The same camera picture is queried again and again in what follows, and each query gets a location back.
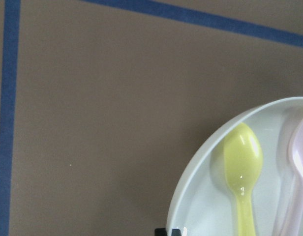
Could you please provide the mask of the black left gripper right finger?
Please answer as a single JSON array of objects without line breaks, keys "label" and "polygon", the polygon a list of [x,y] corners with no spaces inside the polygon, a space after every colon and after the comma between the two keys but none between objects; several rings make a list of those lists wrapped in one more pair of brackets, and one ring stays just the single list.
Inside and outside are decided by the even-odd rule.
[{"label": "black left gripper right finger", "polygon": [[171,236],[182,236],[180,229],[172,229]]}]

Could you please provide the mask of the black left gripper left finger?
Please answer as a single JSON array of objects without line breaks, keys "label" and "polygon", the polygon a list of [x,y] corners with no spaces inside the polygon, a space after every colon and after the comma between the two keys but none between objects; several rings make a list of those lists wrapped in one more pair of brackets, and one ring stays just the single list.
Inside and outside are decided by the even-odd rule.
[{"label": "black left gripper left finger", "polygon": [[156,228],[154,230],[154,235],[155,236],[167,236],[167,231],[165,228]]}]

